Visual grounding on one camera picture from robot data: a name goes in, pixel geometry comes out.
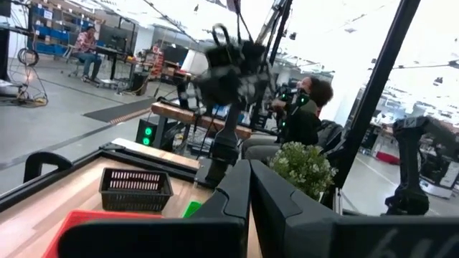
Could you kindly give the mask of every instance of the jeans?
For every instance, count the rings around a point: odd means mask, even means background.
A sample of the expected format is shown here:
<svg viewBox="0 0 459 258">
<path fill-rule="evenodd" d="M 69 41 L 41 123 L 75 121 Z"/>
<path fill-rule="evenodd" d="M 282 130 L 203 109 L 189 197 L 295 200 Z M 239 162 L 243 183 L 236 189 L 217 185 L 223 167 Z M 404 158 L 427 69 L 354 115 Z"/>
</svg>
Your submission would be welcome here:
<svg viewBox="0 0 459 258">
<path fill-rule="evenodd" d="M 269 136 L 266 138 L 249 138 L 242 144 L 241 156 L 244 159 L 267 162 L 274 158 L 278 150 L 280 150 L 280 144 L 275 143 L 274 138 Z"/>
<path fill-rule="evenodd" d="M 73 56 L 85 63 L 83 68 L 83 76 L 89 76 L 89 67 L 91 66 L 91 63 L 94 63 L 91 80 L 94 80 L 98 76 L 100 65 L 102 64 L 102 60 L 99 58 L 99 56 L 93 53 L 82 52 L 74 53 Z"/>
</svg>

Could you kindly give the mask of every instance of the red tray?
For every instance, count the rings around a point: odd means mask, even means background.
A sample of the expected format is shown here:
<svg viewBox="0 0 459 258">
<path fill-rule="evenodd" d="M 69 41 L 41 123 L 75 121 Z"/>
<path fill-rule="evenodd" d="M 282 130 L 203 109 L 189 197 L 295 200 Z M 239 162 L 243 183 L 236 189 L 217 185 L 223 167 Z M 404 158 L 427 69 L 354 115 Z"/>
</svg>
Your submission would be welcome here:
<svg viewBox="0 0 459 258">
<path fill-rule="evenodd" d="M 57 243 L 59 238 L 72 226 L 92 221 L 95 219 L 162 219 L 161 215 L 136 214 L 128 212 L 107 212 L 107 211 L 71 211 L 65 218 L 48 249 L 42 258 L 58 258 Z"/>
</svg>

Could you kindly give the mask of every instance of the wire basket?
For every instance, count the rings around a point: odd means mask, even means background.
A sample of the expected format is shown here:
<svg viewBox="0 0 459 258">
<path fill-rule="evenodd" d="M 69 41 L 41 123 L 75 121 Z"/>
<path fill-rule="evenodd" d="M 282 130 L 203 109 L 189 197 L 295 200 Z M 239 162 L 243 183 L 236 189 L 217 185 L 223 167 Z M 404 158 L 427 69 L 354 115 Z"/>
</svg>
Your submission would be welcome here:
<svg viewBox="0 0 459 258">
<path fill-rule="evenodd" d="M 104 169 L 99 192 L 106 211 L 162 211 L 174 195 L 167 173 L 118 168 Z"/>
<path fill-rule="evenodd" d="M 161 215 L 135 214 L 127 212 L 107 212 L 107 211 L 71 211 L 59 231 L 55 235 L 51 244 L 42 258 L 58 258 L 57 245 L 60 237 L 71 227 L 83 224 L 96 219 L 161 219 Z"/>
</svg>

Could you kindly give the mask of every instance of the black basket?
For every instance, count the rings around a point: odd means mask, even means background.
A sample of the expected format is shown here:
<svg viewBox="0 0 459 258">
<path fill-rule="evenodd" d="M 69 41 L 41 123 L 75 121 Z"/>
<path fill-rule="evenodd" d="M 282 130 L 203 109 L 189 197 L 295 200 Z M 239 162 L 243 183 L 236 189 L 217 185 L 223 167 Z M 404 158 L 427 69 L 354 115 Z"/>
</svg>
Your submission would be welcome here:
<svg viewBox="0 0 459 258">
<path fill-rule="evenodd" d="M 162 211 L 174 195 L 167 173 L 119 168 L 104 168 L 99 192 L 106 211 Z"/>
</svg>

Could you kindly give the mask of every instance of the plaid shirt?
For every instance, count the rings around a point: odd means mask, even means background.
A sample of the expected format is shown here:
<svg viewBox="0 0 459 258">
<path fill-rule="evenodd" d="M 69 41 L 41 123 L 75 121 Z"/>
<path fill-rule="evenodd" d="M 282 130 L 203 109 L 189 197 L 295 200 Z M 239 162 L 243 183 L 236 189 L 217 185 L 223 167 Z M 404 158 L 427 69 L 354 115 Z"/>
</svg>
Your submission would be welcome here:
<svg viewBox="0 0 459 258">
<path fill-rule="evenodd" d="M 95 46 L 95 38 L 90 39 L 87 36 L 87 32 L 81 32 L 78 34 L 77 41 L 75 43 L 74 52 L 91 52 L 90 46 Z"/>
</svg>

